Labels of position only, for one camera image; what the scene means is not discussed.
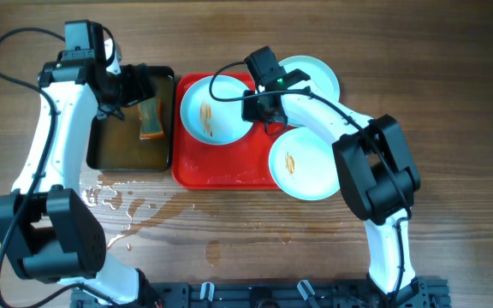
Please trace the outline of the light blue plate bottom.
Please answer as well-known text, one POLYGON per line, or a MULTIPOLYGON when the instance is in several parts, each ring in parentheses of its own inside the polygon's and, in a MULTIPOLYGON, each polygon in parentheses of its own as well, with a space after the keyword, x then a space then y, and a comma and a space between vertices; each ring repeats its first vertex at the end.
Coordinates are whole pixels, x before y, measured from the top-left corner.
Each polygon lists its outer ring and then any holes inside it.
POLYGON ((330 145, 306 127, 292 129, 273 143, 268 167, 277 186, 297 199, 322 200, 340 190, 330 145))

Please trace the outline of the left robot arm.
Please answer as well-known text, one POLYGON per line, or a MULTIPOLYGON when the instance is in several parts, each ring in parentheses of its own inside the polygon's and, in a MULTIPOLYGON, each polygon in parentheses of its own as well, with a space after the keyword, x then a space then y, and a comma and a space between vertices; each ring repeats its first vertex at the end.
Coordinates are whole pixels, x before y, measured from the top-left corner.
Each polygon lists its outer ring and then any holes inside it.
POLYGON ((40 114, 27 160, 11 191, 0 196, 0 303, 9 262, 22 280, 56 283, 101 305, 157 307, 144 273, 107 252, 104 230, 78 193, 92 122, 122 117, 156 88, 145 65, 120 65, 107 27, 69 21, 61 40, 64 49, 33 86, 40 114))

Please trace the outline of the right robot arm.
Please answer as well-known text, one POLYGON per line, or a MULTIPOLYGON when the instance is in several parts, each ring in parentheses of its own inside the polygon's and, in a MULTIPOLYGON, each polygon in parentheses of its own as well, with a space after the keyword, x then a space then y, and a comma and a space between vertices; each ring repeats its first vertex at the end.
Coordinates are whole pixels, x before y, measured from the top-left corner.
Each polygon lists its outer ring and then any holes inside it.
POLYGON ((244 119, 294 121, 331 146, 342 197, 365 224, 369 279, 388 305, 406 302, 416 277, 407 226, 420 176, 401 126, 390 115, 372 118, 345 107, 308 73, 287 71, 267 46, 244 63, 256 87, 242 97, 244 119))

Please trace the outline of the green orange sponge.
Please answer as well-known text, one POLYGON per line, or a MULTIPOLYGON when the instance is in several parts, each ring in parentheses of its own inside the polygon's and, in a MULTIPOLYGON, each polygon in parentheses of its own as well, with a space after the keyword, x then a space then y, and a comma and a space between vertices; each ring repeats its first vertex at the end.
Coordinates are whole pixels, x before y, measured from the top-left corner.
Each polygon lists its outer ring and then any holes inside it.
POLYGON ((140 113, 140 138, 161 139, 164 136, 163 106, 159 98, 150 98, 138 104, 140 113))

